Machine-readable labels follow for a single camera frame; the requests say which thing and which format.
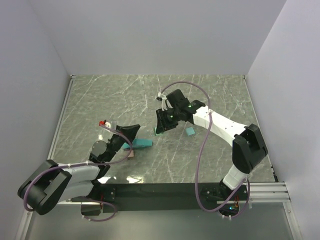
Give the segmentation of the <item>green plug adapter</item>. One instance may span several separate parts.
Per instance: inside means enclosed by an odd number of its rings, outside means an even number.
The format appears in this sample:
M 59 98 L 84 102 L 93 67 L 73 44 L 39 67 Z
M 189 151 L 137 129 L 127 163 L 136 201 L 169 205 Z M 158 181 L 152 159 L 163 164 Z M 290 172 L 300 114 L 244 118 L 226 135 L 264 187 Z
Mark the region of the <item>green plug adapter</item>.
M 153 132 L 154 132 L 154 135 L 155 135 L 155 136 L 160 136 L 160 135 L 163 134 L 163 132 L 158 132 L 157 127 L 154 127 L 154 128 L 153 128 Z

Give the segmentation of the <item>teal triangular power strip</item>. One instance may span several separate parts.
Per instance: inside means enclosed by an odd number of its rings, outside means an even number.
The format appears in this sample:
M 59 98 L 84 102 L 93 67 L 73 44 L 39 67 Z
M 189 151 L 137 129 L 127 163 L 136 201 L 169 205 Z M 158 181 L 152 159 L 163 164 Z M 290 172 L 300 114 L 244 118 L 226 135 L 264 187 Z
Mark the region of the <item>teal triangular power strip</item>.
M 136 138 L 132 142 L 132 149 L 142 149 L 153 146 L 153 141 L 151 139 Z

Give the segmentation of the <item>pink plug adapter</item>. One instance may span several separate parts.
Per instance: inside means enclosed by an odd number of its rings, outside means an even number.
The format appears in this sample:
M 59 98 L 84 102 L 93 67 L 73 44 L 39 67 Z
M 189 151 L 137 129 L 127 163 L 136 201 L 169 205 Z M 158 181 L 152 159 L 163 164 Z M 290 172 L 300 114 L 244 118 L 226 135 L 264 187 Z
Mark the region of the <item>pink plug adapter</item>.
M 135 154 L 134 154 L 134 151 L 132 150 L 132 151 L 130 152 L 130 154 L 128 155 L 128 158 L 131 159 L 131 158 L 133 158 L 134 156 L 135 156 Z

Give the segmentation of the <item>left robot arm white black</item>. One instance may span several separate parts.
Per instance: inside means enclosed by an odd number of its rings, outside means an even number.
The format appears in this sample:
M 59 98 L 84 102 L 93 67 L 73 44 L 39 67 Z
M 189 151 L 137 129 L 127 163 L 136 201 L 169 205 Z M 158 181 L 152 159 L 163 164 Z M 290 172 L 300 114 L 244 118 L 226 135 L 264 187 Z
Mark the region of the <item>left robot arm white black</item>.
M 19 187 L 17 195 L 23 200 L 28 212 L 45 215 L 58 203 L 77 197 L 88 201 L 100 195 L 99 179 L 104 177 L 111 165 L 123 162 L 125 158 L 113 158 L 124 144 L 133 149 L 133 141 L 140 129 L 139 124 L 119 126 L 106 120 L 99 126 L 112 133 L 107 141 L 97 140 L 88 160 L 79 163 L 56 163 L 52 159 L 43 162 Z

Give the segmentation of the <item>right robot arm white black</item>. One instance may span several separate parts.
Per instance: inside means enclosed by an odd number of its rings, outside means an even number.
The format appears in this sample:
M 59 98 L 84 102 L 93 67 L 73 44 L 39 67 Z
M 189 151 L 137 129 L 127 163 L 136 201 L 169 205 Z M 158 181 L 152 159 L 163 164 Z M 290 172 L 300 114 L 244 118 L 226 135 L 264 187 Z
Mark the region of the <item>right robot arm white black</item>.
M 244 125 L 230 120 L 199 100 L 190 102 L 179 89 L 168 95 L 159 92 L 157 99 L 162 103 L 156 110 L 156 134 L 174 129 L 184 121 L 210 130 L 232 147 L 232 166 L 219 187 L 222 198 L 232 199 L 240 182 L 268 155 L 260 128 L 253 123 Z

